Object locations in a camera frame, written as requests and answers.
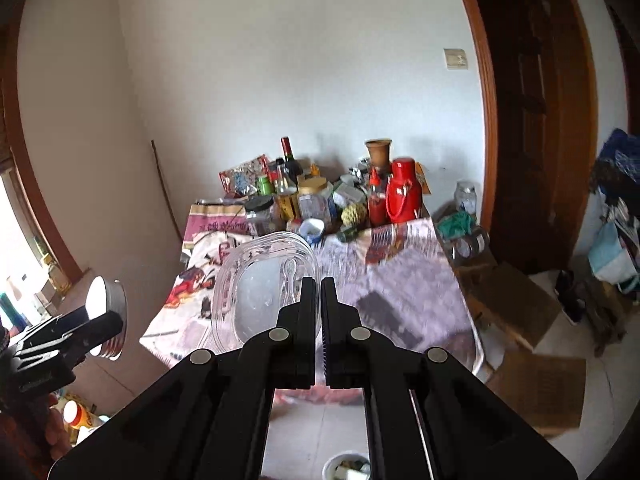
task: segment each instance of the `wine bottle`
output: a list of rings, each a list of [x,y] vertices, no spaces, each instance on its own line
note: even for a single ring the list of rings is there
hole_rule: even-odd
[[[284,152],[284,168],[289,175],[289,178],[293,180],[293,183],[298,185],[298,176],[302,175],[302,166],[300,163],[293,157],[293,153],[291,151],[291,144],[289,143],[289,137],[282,137],[280,139],[282,144],[282,151]]]

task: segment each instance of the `wooden door frame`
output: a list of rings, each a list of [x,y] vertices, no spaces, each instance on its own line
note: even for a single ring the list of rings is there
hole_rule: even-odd
[[[494,214],[497,168],[498,168],[498,103],[495,88],[494,66],[489,48],[489,40],[487,37],[484,22],[478,0],[462,0],[468,16],[469,25],[471,27],[472,37],[476,47],[476,56],[478,58],[478,68],[480,73],[480,85],[482,88],[482,104],[484,108],[484,185],[482,190],[482,213],[481,224],[487,229],[491,229],[491,220]],[[577,0],[571,0],[574,9],[574,15],[580,28],[580,36],[584,45],[584,51],[587,58],[588,79],[590,85],[590,116],[588,131],[588,153],[590,163],[595,160],[596,144],[598,138],[598,95],[596,89],[596,77],[593,64],[593,53],[591,51],[591,42],[584,24],[584,19],[580,11]],[[555,188],[558,188],[558,180],[556,180]],[[570,237],[570,246],[575,244],[580,234],[584,212],[586,211],[587,201],[589,198],[587,191],[587,182],[584,183],[585,189],[580,203],[577,207],[577,218],[573,233]]]
[[[495,92],[494,62],[489,50],[489,39],[482,21],[478,0],[462,0],[476,46],[482,107],[484,110],[484,184],[482,184],[482,211],[480,223],[491,231],[494,216],[495,187],[498,176],[498,98]]]
[[[20,23],[22,22],[25,1],[21,0],[14,7],[14,13],[8,25],[7,50],[4,60],[0,59],[3,70],[0,97],[4,102],[6,136],[14,156],[17,179],[21,188],[17,189],[16,192],[25,197],[26,205],[29,208],[29,211],[25,211],[25,214],[30,214],[58,265],[71,283],[75,284],[82,278],[82,270],[62,239],[44,201],[31,165],[31,158],[29,157],[27,143],[24,140],[24,130],[22,129],[22,117],[18,101],[18,39],[20,37]]]

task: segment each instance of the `terracotta pot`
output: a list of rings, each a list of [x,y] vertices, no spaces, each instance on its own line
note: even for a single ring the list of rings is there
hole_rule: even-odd
[[[391,139],[368,140],[364,145],[369,150],[371,165],[377,168],[388,168]]]

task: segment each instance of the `sauce bottle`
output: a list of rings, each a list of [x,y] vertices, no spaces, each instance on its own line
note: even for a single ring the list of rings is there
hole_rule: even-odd
[[[369,219],[371,227],[378,227],[388,223],[386,216],[386,195],[380,184],[380,177],[374,166],[369,174]]]

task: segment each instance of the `red bottle cap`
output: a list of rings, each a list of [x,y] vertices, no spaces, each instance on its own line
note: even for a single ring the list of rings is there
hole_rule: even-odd
[[[370,186],[380,185],[380,177],[378,176],[378,172],[376,171],[375,166],[371,167],[371,172],[369,173],[369,185]]]
[[[415,180],[415,160],[409,156],[395,158],[391,163],[391,173],[394,178]]]

